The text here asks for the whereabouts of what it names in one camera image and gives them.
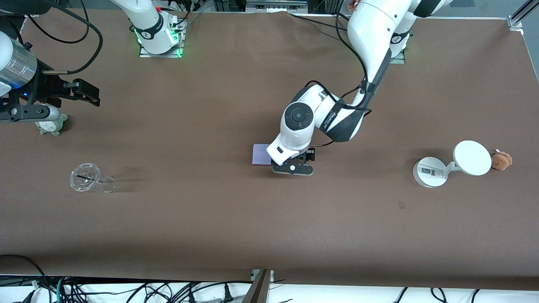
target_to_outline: brown teddy bear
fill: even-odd
[[[505,170],[511,164],[513,164],[513,158],[508,153],[497,149],[496,153],[492,155],[492,168],[495,170]]]

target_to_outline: green plush toy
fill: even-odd
[[[44,135],[46,133],[51,133],[55,136],[60,135],[60,130],[64,126],[64,121],[67,120],[67,115],[61,114],[60,118],[54,121],[41,121],[36,122],[37,128],[39,128],[39,133]]]

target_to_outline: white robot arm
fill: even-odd
[[[299,171],[294,161],[307,152],[315,127],[334,142],[352,139],[392,57],[405,46],[417,16],[426,17],[451,0],[361,0],[348,22],[348,38],[365,64],[366,75],[353,102],[331,94],[321,84],[306,86],[297,93],[281,117],[280,134],[266,151],[272,169],[283,174],[312,174],[306,166]]]
[[[158,11],[151,0],[111,1],[127,14],[140,44],[149,53],[165,53],[179,43],[177,16]]]
[[[127,14],[147,52],[165,53],[179,43],[181,21],[156,9],[151,0],[111,1]],[[12,7],[18,14],[34,11],[33,2],[15,2],[17,5]],[[98,88],[82,79],[73,83],[60,79],[57,71],[37,59],[29,49],[0,31],[0,122],[54,121],[60,117],[61,99],[83,100],[99,106]],[[19,99],[25,99],[27,104],[20,104]]]

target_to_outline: metal frame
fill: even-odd
[[[527,0],[518,10],[507,17],[507,24],[512,31],[522,29],[522,20],[539,6],[539,0]]]
[[[267,303],[271,279],[271,270],[260,270],[241,303]]]

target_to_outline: black cable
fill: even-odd
[[[2,18],[3,18],[4,20],[6,20],[6,21],[11,25],[11,27],[12,27],[13,30],[15,31],[15,34],[17,34],[17,39],[19,39],[19,43],[24,44],[24,42],[23,42],[23,37],[20,35],[19,29],[17,28],[17,26],[15,25],[15,23],[13,23],[13,21],[11,21],[10,18],[8,18],[8,17],[6,17],[6,16],[4,16],[4,15],[1,15],[1,16],[2,16]]]
[[[318,24],[322,24],[322,25],[325,25],[325,26],[329,26],[329,27],[336,28],[335,26],[333,26],[333,25],[331,25],[331,24],[324,23],[324,22],[312,20],[312,19],[305,18],[305,17],[302,17],[302,16],[296,16],[296,15],[292,15],[292,16],[293,16],[293,17],[296,17],[296,18],[299,18],[299,19],[307,20],[307,21],[309,21],[309,22],[314,22],[314,23],[318,23]],[[344,29],[344,28],[342,28],[342,27],[340,27],[339,29],[340,29],[340,30],[343,30],[343,31],[347,31],[347,29]]]
[[[197,301],[195,301],[195,296],[193,295],[193,287],[192,286],[189,286],[189,303],[197,303]]]
[[[148,285],[148,283],[144,283],[142,284],[141,286],[139,286],[137,289],[135,289],[135,291],[129,296],[129,298],[127,298],[127,301],[126,303],[129,303],[129,301],[131,301],[131,299],[140,291],[142,290],[143,288],[146,288],[146,286]]]
[[[24,298],[24,300],[23,300],[22,303],[30,303],[30,302],[32,302],[32,297],[33,297],[34,292],[36,292],[36,290],[31,291],[31,292],[26,296],[26,298]]]
[[[320,82],[318,82],[318,81],[316,81],[316,80],[311,80],[311,81],[307,82],[307,84],[305,84],[304,87],[307,87],[307,86],[308,86],[309,84],[311,84],[311,83],[316,83],[316,84],[320,85],[320,86],[322,87],[322,89],[326,92],[326,94],[328,94],[328,95],[330,96],[330,98],[333,99],[333,102],[337,103],[337,100],[336,100],[335,97],[332,95],[332,93],[329,91],[329,89],[327,89],[327,88],[324,86],[324,84],[322,84],[322,83],[320,83]]]
[[[397,300],[395,301],[395,303],[399,303],[399,302],[400,302],[400,300],[403,298],[404,293],[406,292],[406,290],[408,290],[408,287],[404,287],[403,290],[400,291],[400,295],[399,295],[399,297],[397,298]]]
[[[200,284],[200,282],[191,282],[191,283],[188,283],[187,285],[185,285],[181,290],[179,290],[176,294],[174,294],[171,298],[170,298],[170,302],[176,302],[176,300],[183,296],[186,291],[189,290],[189,287],[195,287],[197,286],[198,284]]]
[[[231,283],[248,283],[248,284],[252,284],[253,282],[250,282],[250,281],[226,281],[226,282],[218,282],[218,283],[213,283],[213,284],[210,284],[210,285],[206,285],[206,286],[202,286],[201,288],[197,288],[193,291],[189,291],[189,294],[187,295],[184,295],[183,297],[181,297],[177,302],[182,302],[183,300],[185,300],[190,294],[194,294],[198,291],[201,291],[205,288],[208,288],[208,287],[212,287],[212,286],[216,286],[216,285],[222,285],[222,284],[231,284]]]
[[[98,30],[97,27],[95,27],[92,23],[82,19],[76,13],[70,12],[70,11],[64,9],[63,7],[61,7],[60,5],[58,5],[56,3],[53,3],[53,2],[51,2],[49,0],[41,0],[41,2],[46,3],[46,4],[48,4],[48,5],[50,5],[50,6],[54,7],[54,8],[57,8],[57,9],[61,10],[62,12],[70,15],[71,17],[77,19],[78,21],[81,21],[82,23],[88,25],[98,35],[98,37],[99,37],[98,47],[95,49],[94,54],[90,57],[88,62],[86,62],[82,67],[80,67],[80,68],[78,68],[78,69],[76,69],[74,71],[67,71],[67,74],[76,74],[76,73],[79,73],[79,72],[85,70],[95,60],[95,58],[99,55],[99,52],[101,51],[101,48],[103,47],[103,35],[101,34],[101,32]]]
[[[359,88],[360,88],[360,87],[359,87],[359,86],[357,86],[357,87],[355,87],[354,89],[352,89],[352,90],[350,90],[350,91],[347,91],[347,92],[345,92],[345,93],[344,93],[344,95],[342,95],[342,96],[341,96],[341,99],[343,99],[343,98],[344,98],[344,97],[346,97],[347,95],[349,95],[349,94],[351,94],[351,93],[355,92],[355,91],[356,91],[356,90],[358,90]]]
[[[36,269],[37,271],[41,274],[41,276],[43,277],[45,283],[47,284],[47,286],[50,286],[49,285],[49,282],[47,281],[47,276],[45,275],[45,273],[43,272],[43,270],[41,269],[41,267],[39,267],[39,265],[37,265],[36,262],[34,262],[32,259],[30,259],[29,257],[27,256],[21,256],[19,254],[0,254],[0,258],[5,258],[5,257],[8,257],[8,258],[19,258],[19,259],[23,259],[23,260],[26,260],[28,262],[30,262]]]
[[[344,41],[344,39],[341,36],[341,31],[339,30],[339,27],[338,27],[339,16],[344,17],[344,19],[348,20],[348,18],[345,15],[340,13],[343,2],[344,0],[339,1],[337,11],[335,12],[335,30],[337,31],[337,36],[339,40],[356,56],[357,60],[360,61],[361,68],[363,69],[363,74],[365,75],[363,79],[368,83],[369,77],[367,77],[367,68],[365,67],[365,62],[363,62],[363,59],[361,59],[360,55],[346,41]]]
[[[187,17],[189,17],[189,13],[190,13],[190,12],[191,12],[191,11],[187,11],[187,13],[185,14],[185,17],[183,17],[183,18],[182,18],[180,21],[178,21],[177,23],[173,23],[172,26],[174,27],[174,26],[180,24],[181,22],[183,22],[185,19],[187,19]]]
[[[477,293],[479,292],[480,290],[475,290],[473,291],[473,294],[472,294],[472,301],[470,301],[470,303],[474,303],[475,302],[475,295],[477,295]]]
[[[311,145],[309,145],[309,147],[324,147],[324,146],[328,146],[328,145],[330,145],[330,144],[332,144],[332,143],[334,143],[334,142],[335,142],[335,141],[331,140],[330,142],[324,143],[324,144],[311,144]]]
[[[444,293],[444,290],[442,290],[441,288],[436,288],[437,290],[440,291],[442,298],[438,297],[435,293],[434,293],[434,289],[435,288],[431,288],[431,295],[438,301],[442,302],[442,303],[447,303],[447,299],[445,298],[445,293]]]
[[[152,292],[150,292],[150,293],[146,292],[146,297],[145,297],[145,299],[144,299],[144,303],[147,303],[148,300],[149,300],[153,295],[159,295],[159,296],[161,296],[163,299],[165,299],[167,302],[170,302],[170,298],[169,298],[168,296],[166,296],[166,295],[162,294],[161,292],[159,292],[159,290],[160,290],[161,288],[163,288],[164,286],[167,286],[167,287],[169,287],[169,289],[170,289],[170,286],[168,286],[168,284],[169,284],[169,282],[163,283],[163,285],[159,286],[157,289],[153,289],[152,287],[148,286],[148,288],[151,289]]]
[[[10,286],[10,285],[15,285],[15,284],[18,284],[17,286],[22,286],[26,281],[25,280],[21,280],[21,281],[17,281],[17,282],[10,282],[10,283],[6,283],[6,284],[1,284],[0,286]]]
[[[322,6],[322,4],[324,4],[325,1],[326,1],[326,0],[320,1],[320,3],[318,4],[318,6],[315,7],[315,9],[313,10],[313,13],[316,13],[316,11]]]
[[[80,4],[82,5],[82,10],[84,10],[84,16],[86,17],[86,21],[90,22],[90,20],[88,19],[88,12],[86,11],[86,7],[84,6],[84,2],[82,0],[80,0]],[[67,41],[67,40],[62,40],[62,39],[56,38],[55,36],[49,34],[41,26],[39,26],[39,24],[37,24],[37,22],[34,20],[34,18],[32,18],[32,16],[28,15],[28,19],[30,19],[30,21],[37,27],[37,29],[40,30],[42,33],[44,33],[47,37],[49,37],[49,38],[51,38],[51,39],[53,39],[55,41],[65,43],[65,44],[75,44],[75,43],[79,43],[79,42],[83,41],[84,39],[86,39],[86,36],[88,36],[88,32],[90,31],[90,26],[86,25],[86,32],[84,33],[84,35],[80,39],[77,39],[77,40],[74,40],[74,41]]]
[[[234,298],[230,294],[229,285],[227,283],[225,283],[225,298],[224,298],[223,302],[224,303],[229,303],[229,302],[232,302],[232,301],[234,301]]]

